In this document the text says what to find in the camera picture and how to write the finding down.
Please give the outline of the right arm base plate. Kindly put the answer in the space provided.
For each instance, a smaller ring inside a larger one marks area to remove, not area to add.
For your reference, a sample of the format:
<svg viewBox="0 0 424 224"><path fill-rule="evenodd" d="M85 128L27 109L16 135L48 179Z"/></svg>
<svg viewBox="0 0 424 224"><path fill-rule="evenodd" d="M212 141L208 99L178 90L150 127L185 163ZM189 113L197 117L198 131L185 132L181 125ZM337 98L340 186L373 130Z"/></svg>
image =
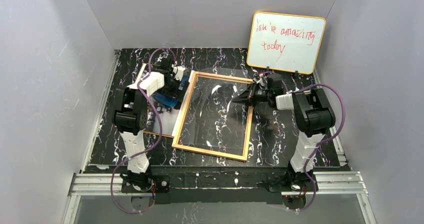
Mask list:
<svg viewBox="0 0 424 224"><path fill-rule="evenodd" d="M291 180L283 175L271 175L264 181L264 186L271 193L292 192L292 196L304 196L308 183L306 180Z"/></svg>

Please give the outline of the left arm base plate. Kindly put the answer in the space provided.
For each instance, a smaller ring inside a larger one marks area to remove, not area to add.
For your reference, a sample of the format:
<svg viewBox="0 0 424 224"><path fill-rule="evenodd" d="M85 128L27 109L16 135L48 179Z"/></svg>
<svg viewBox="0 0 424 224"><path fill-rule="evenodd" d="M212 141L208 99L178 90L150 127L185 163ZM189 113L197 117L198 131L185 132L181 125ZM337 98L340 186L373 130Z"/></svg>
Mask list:
<svg viewBox="0 0 424 224"><path fill-rule="evenodd" d="M125 194L168 193L171 180L169 176L151 174L120 174L122 179L121 192Z"/></svg>

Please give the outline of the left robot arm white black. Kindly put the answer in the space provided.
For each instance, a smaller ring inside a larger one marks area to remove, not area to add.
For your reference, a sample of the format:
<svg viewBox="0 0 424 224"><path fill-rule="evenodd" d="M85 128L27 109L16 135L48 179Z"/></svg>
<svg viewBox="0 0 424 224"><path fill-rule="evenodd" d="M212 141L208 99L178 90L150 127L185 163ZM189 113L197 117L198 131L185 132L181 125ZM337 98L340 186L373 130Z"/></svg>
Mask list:
<svg viewBox="0 0 424 224"><path fill-rule="evenodd" d="M130 173L145 173L150 165L145 133L173 134L190 75L186 67L166 58L152 67L143 64L132 84L116 89L112 123L124 142Z"/></svg>

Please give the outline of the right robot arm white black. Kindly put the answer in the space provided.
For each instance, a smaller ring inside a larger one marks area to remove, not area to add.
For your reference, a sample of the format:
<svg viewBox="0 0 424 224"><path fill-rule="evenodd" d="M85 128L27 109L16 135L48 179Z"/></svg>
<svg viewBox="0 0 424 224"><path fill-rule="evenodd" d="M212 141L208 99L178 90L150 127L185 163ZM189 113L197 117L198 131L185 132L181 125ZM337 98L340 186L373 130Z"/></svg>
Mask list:
<svg viewBox="0 0 424 224"><path fill-rule="evenodd" d="M325 84L312 84L286 93L280 74L265 71L257 75L247 89L233 99L234 103L253 106L259 102L279 111L292 110L299 130L295 152L288 169L291 173L311 174L313 158L325 134L336 123L334 111L325 94Z"/></svg>

